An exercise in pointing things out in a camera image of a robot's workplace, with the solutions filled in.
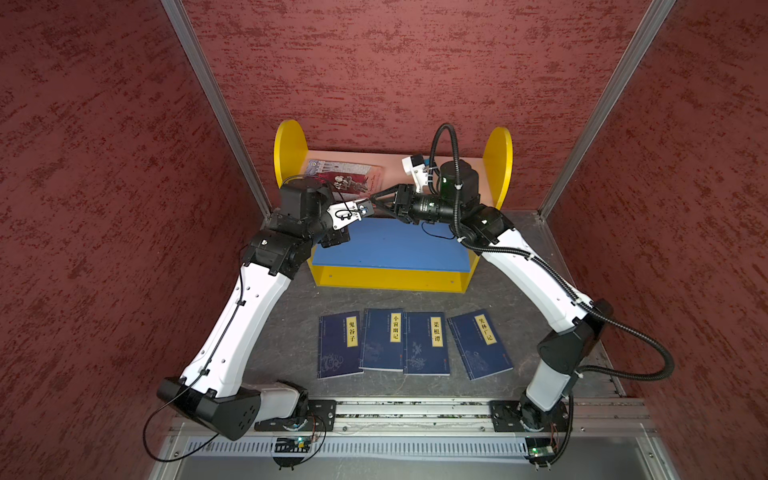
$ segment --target textured red wall panel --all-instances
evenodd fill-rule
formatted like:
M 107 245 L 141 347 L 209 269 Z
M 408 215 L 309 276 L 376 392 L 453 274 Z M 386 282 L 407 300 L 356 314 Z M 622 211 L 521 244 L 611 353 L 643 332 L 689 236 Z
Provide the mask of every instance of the textured red wall panel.
M 274 203 L 275 131 L 295 118 L 315 150 L 407 154 L 451 121 L 469 157 L 506 126 L 505 206 L 538 208 L 648 0 L 184 4 Z
M 260 215 L 160 2 L 0 12 L 0 477 L 144 478 Z
M 580 284 L 675 355 L 626 384 L 685 478 L 768 477 L 767 158 L 768 4 L 679 0 L 551 216 Z

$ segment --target robotic arm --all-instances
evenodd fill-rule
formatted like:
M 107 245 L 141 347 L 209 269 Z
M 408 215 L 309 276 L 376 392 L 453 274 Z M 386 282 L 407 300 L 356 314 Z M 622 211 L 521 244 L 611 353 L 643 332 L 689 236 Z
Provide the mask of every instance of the robotic arm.
M 583 371 L 634 380 L 668 377 L 674 361 L 661 344 L 612 320 L 610 305 L 592 302 L 563 280 L 508 218 L 480 203 L 479 176 L 458 158 L 455 134 L 446 125 L 438 130 L 428 159 L 414 155 L 402 160 L 415 184 L 395 185 L 373 194 L 370 201 L 334 203 L 328 183 L 320 177 L 299 175 L 286 180 L 280 188 L 282 207 L 246 249 L 238 284 L 213 332 L 180 378 L 162 382 L 157 395 L 166 405 L 230 440 L 240 438 L 254 422 L 305 415 L 302 408 L 306 406 L 302 407 L 296 386 L 283 382 L 242 387 L 245 363 L 270 311 L 301 263 L 310 257 L 313 245 L 331 247 L 348 241 L 347 225 L 371 215 L 371 203 L 405 223 L 449 223 L 462 245 L 496 265 L 540 309 L 551 332 L 538 344 L 541 361 L 520 400 L 520 423 L 526 430 L 539 432 L 549 427 L 560 400 L 569 396 Z M 454 161 L 439 168 L 437 192 L 432 184 L 432 173 L 438 170 L 435 148 L 445 129 L 452 134 Z M 630 374 L 579 367 L 606 323 L 651 344 L 663 356 L 664 368 L 651 374 Z M 561 455 L 567 439 L 552 462 Z
M 157 391 L 179 413 L 230 440 L 243 436 L 254 422 L 295 415 L 300 403 L 296 386 L 241 386 L 246 361 L 312 247 L 349 241 L 347 226 L 373 213 L 367 200 L 333 203 L 320 177 L 287 179 L 280 196 L 282 208 L 246 248 L 238 283 L 200 352 L 181 377 L 164 379 Z
M 438 192 L 432 185 L 431 173 L 438 170 L 435 149 L 445 130 L 451 134 L 453 162 L 439 168 Z M 402 163 L 406 173 L 413 176 L 415 185 L 395 185 L 373 194 L 373 204 L 405 223 L 450 224 L 458 241 L 504 272 L 533 301 L 552 328 L 538 344 L 541 361 L 520 399 L 518 414 L 526 430 L 540 432 L 551 424 L 560 400 L 570 395 L 582 372 L 601 372 L 640 381 L 660 380 L 672 374 L 672 355 L 659 342 L 613 320 L 613 309 L 607 302 L 593 302 L 565 281 L 533 251 L 507 217 L 480 203 L 479 176 L 459 158 L 453 126 L 443 124 L 437 130 L 428 159 L 418 155 L 403 159 Z M 426 193 L 425 186 L 429 186 L 431 193 Z M 635 374 L 599 366 L 579 366 L 607 323 L 653 346 L 664 358 L 663 369 Z

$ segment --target wire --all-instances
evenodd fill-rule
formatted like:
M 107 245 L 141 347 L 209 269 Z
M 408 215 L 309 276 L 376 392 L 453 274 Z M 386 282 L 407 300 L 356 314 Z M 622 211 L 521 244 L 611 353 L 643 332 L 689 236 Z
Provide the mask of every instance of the wire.
M 167 402 L 165 402 L 163 404 L 163 406 L 161 406 L 159 409 L 157 409 L 154 412 L 152 412 L 149 415 L 149 417 L 147 417 L 147 421 L 144 423 L 144 428 L 141 431 L 141 441 L 144 443 L 144 451 L 146 451 L 147 455 L 149 455 L 156 462 L 172 463 L 172 462 L 179 462 L 180 460 L 184 460 L 186 457 L 188 457 L 190 455 L 193 455 L 196 452 L 199 452 L 206 445 L 211 443 L 217 436 L 219 436 L 219 434 L 217 433 L 216 435 L 210 437 L 203 445 L 200 445 L 199 447 L 194 449 L 192 452 L 189 452 L 189 453 L 187 453 L 185 455 L 182 455 L 181 457 L 176 457 L 176 458 L 159 458 L 159 457 L 155 456 L 154 453 L 152 453 L 152 451 L 149 449 L 149 445 L 147 444 L 147 427 L 149 426 L 149 422 L 152 420 L 152 418 L 154 418 L 155 415 L 160 413 L 162 411 L 162 409 L 164 409 L 165 407 L 169 406 L 171 403 L 173 403 L 176 400 L 178 400 L 179 397 L 181 397 L 184 393 L 187 393 L 189 391 L 189 389 L 191 389 L 192 386 L 195 383 L 197 383 L 198 380 L 203 378 L 203 375 L 207 375 L 207 367 L 208 367 L 208 365 L 210 365 L 211 361 L 213 361 L 214 354 L 216 353 L 216 350 L 219 348 L 219 345 L 221 344 L 221 340 L 224 338 L 224 335 L 227 334 L 227 330 L 230 328 L 230 325 L 232 324 L 232 320 L 235 319 L 235 314 L 237 314 L 237 309 L 239 309 L 240 308 L 240 304 L 243 303 L 243 291 L 245 290 L 244 287 L 243 287 L 243 267 L 240 267 L 239 277 L 240 277 L 240 299 L 237 301 L 237 303 L 235 303 L 235 310 L 232 312 L 232 316 L 230 317 L 230 320 L 227 322 L 227 325 L 224 327 L 224 331 L 219 336 L 219 339 L 216 342 L 216 346 L 214 347 L 213 350 L 211 350 L 210 356 L 208 357 L 208 361 L 205 362 L 205 365 L 200 370 L 200 375 L 198 375 L 197 378 L 192 383 L 190 383 L 187 386 L 186 389 L 184 389 L 181 392 L 179 392 L 175 397 L 173 397 L 172 399 L 170 399 Z
M 456 180 L 455 180 L 455 196 L 453 198 L 453 216 L 452 216 L 452 231 L 453 234 L 456 236 L 461 235 L 461 188 L 462 188 L 462 178 L 461 178 L 461 172 L 460 167 L 458 164 L 458 141 L 456 139 L 456 132 L 452 125 L 445 123 L 440 125 L 440 128 L 438 128 L 437 132 L 435 133 L 435 138 L 432 140 L 432 150 L 430 152 L 430 162 L 432 162 L 432 159 L 435 156 L 435 150 L 437 148 L 437 143 L 440 138 L 440 135 L 444 130 L 447 130 L 451 136 L 451 149 L 453 153 L 453 164 L 455 168 L 455 174 L 456 174 Z M 661 368 L 661 370 L 658 370 L 657 372 L 653 373 L 632 373 L 632 372 L 622 372 L 619 370 L 614 369 L 607 369 L 601 366 L 596 365 L 584 365 L 581 367 L 578 367 L 578 369 L 575 371 L 578 375 L 581 375 L 583 372 L 598 372 L 598 373 L 604 373 L 606 375 L 613 375 L 620 378 L 625 379 L 631 379 L 631 380 L 637 380 L 637 381 L 655 381 L 655 380 L 661 380 L 666 379 L 668 376 L 672 375 L 672 372 L 674 371 L 674 358 L 672 357 L 672 354 L 669 353 L 669 351 L 664 348 L 663 345 L 661 345 L 658 341 L 655 339 L 652 339 L 648 335 L 639 332 L 627 325 L 624 325 L 621 322 L 618 322 L 616 320 L 613 320 L 611 318 L 608 318 L 607 316 L 600 313 L 597 309 L 595 309 L 592 305 L 586 304 L 585 301 L 583 301 L 582 298 L 580 298 L 574 289 L 571 287 L 571 285 L 563 279 L 562 276 L 560 276 L 559 273 L 554 271 L 554 269 L 549 266 L 545 261 L 543 261 L 542 258 L 534 255 L 532 252 L 528 252 L 526 250 L 518 249 L 518 248 L 510 248 L 510 247 L 479 247 L 476 245 L 472 245 L 469 243 L 464 237 L 460 237 L 459 243 L 463 245 L 464 247 L 474 250 L 475 252 L 493 252 L 493 253 L 511 253 L 513 255 L 519 255 L 522 257 L 525 257 L 526 260 L 533 260 L 537 265 L 539 265 L 545 272 L 549 274 L 561 287 L 563 290 L 565 290 L 566 294 L 571 298 L 571 300 L 574 302 L 574 304 L 579 305 L 581 308 L 589 312 L 594 318 L 597 320 L 600 320 L 604 323 L 610 323 L 611 325 L 617 327 L 618 329 L 621 329 L 627 333 L 630 333 L 633 336 L 636 336 L 638 339 L 643 340 L 648 345 L 652 346 L 654 349 L 656 349 L 660 354 L 661 357 L 664 359 L 664 367 Z M 574 419 L 574 397 L 573 395 L 568 396 L 568 430 L 565 433 L 565 438 L 563 439 L 563 445 L 558 446 L 558 451 L 555 454 L 554 458 L 550 462 L 546 462 L 547 465 L 551 465 L 555 463 L 559 458 L 563 455 L 563 452 L 565 452 L 565 448 L 568 446 L 568 442 L 571 439 L 571 432 L 573 430 L 573 419 Z
M 433 233 L 430 233 L 430 232 L 428 232 L 428 231 L 427 231 L 427 230 L 424 228 L 424 225 L 425 225 L 425 224 L 426 224 L 426 222 L 422 222 L 422 230 L 424 230 L 424 233 L 426 233 L 426 234 L 427 234 L 427 235 L 429 235 L 430 237 L 435 237 L 435 238 L 445 238 L 446 240 L 453 240 L 453 239 L 455 239 L 455 238 L 456 238 L 456 235 L 454 235 L 453 237 L 444 237 L 443 235 L 435 235 L 435 234 L 433 234 Z
M 568 442 L 571 441 L 571 432 L 573 432 L 573 429 L 574 429 L 574 396 L 569 395 L 568 396 L 568 428 L 565 430 L 565 437 L 563 438 L 563 444 L 558 445 L 557 451 L 554 454 L 554 458 L 552 460 L 549 460 L 546 462 L 534 461 L 534 464 L 540 467 L 543 467 L 543 466 L 552 465 L 557 460 L 559 460 L 560 457 L 563 456 L 563 453 L 565 452 L 565 447 L 568 446 Z
M 311 459 L 313 456 L 317 455 L 317 452 L 319 452 L 320 450 L 322 450 L 322 449 L 323 449 L 323 445 L 325 445 L 325 444 L 326 444 L 326 437 L 328 436 L 328 427 L 326 426 L 326 421 L 325 421 L 325 420 L 323 420 L 323 417 L 322 417 L 322 416 L 315 416 L 315 414 L 314 414 L 314 413 L 312 414 L 312 418 L 313 418 L 313 419 L 315 419 L 315 421 L 317 421 L 317 419 L 319 419 L 319 420 L 320 420 L 320 422 L 323 424 L 323 441 L 320 443 L 320 446 L 319 446 L 319 447 L 317 447 L 317 450 L 315 450 L 314 452 L 312 452 L 312 455 L 308 456 L 307 458 L 305 458 L 305 459 L 304 459 L 304 460 L 302 460 L 301 462 L 297 463 L 297 464 L 296 464 L 297 466 L 298 466 L 298 465 L 301 465 L 301 464 L 303 464 L 303 463 L 307 463 L 307 462 L 308 462 L 308 461 L 309 461 L 309 460 L 310 460 L 310 459 Z

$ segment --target book cover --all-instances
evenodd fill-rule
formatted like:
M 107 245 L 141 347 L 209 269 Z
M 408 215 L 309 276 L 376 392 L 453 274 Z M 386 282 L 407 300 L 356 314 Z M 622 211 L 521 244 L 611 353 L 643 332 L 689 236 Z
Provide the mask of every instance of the book cover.
M 341 195 L 342 200 L 355 200 L 381 190 L 384 168 L 310 159 L 304 174 L 325 178 L 333 185 L 333 190 Z
M 320 317 L 317 378 L 355 375 L 360 369 L 360 312 Z
M 487 311 L 454 316 L 448 319 L 448 326 L 470 380 L 512 370 L 512 361 Z
M 360 367 L 402 371 L 403 309 L 366 309 Z
M 451 374 L 443 313 L 407 312 L 402 341 L 406 375 Z

